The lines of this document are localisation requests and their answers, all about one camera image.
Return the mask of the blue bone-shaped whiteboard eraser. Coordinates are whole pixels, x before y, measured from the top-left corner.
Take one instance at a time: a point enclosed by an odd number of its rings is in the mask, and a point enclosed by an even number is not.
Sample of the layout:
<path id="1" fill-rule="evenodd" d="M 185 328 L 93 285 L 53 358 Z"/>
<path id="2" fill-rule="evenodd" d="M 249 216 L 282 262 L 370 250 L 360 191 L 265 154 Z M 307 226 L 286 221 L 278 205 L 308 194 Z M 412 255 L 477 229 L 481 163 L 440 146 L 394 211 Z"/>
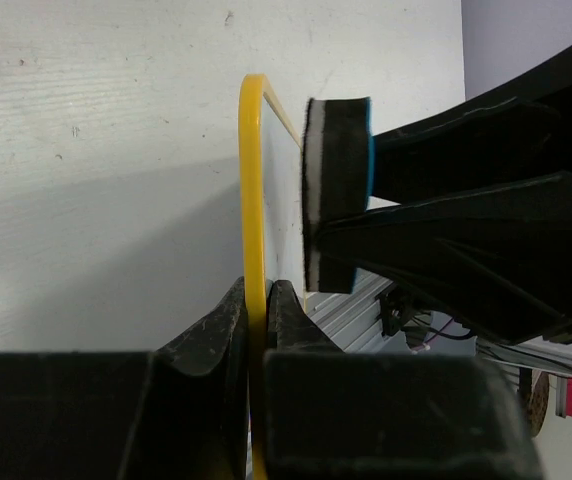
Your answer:
<path id="1" fill-rule="evenodd" d="M 320 100 L 307 105 L 301 156 L 301 207 L 306 288 L 350 293 L 356 268 L 321 252 L 317 240 L 332 221 L 366 211 L 374 184 L 371 100 Z"/>

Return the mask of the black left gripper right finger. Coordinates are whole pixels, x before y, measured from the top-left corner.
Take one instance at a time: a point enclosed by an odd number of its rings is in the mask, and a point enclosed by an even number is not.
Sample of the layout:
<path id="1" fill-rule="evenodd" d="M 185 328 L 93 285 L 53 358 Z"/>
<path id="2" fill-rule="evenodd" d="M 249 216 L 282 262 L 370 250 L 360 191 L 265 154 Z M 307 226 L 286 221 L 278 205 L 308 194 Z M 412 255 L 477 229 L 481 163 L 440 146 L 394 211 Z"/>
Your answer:
<path id="1" fill-rule="evenodd" d="M 474 357 L 346 353 L 275 282 L 263 357 L 271 479 L 540 479 L 520 402 Z"/>

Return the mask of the yellow-framed whiteboard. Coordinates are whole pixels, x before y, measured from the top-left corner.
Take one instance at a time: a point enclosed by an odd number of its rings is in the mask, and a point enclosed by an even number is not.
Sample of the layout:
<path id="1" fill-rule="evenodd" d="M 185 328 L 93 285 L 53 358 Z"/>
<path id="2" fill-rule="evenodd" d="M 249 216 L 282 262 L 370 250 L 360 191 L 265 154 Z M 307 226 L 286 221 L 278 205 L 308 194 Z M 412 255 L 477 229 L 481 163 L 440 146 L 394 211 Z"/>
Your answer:
<path id="1" fill-rule="evenodd" d="M 300 134 L 268 77 L 248 74 L 238 108 L 238 145 L 245 303 L 249 315 L 252 473 L 265 466 L 263 355 L 272 283 L 288 280 L 306 301 L 300 202 Z"/>

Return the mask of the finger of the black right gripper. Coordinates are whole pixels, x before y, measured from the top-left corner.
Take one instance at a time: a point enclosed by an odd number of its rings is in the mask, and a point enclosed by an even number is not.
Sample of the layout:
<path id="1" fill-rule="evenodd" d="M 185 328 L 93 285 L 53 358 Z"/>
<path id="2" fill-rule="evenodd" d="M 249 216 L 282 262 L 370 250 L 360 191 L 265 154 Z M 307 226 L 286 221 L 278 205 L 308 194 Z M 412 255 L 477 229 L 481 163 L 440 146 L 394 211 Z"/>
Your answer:
<path id="1" fill-rule="evenodd" d="M 572 173 L 572 45 L 526 73 L 375 138 L 375 197 L 408 203 Z"/>
<path id="2" fill-rule="evenodd" d="M 572 343 L 572 174 L 365 212 L 316 238 L 488 339 Z"/>

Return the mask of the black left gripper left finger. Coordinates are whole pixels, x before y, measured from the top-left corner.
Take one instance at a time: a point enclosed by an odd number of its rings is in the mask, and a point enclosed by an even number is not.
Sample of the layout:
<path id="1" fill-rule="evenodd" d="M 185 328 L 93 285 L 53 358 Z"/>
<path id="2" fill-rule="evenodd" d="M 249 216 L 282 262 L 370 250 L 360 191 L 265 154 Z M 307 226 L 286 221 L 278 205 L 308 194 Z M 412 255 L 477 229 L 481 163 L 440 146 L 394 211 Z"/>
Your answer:
<path id="1" fill-rule="evenodd" d="M 248 313 L 237 280 L 155 351 L 0 353 L 0 479 L 242 479 Z"/>

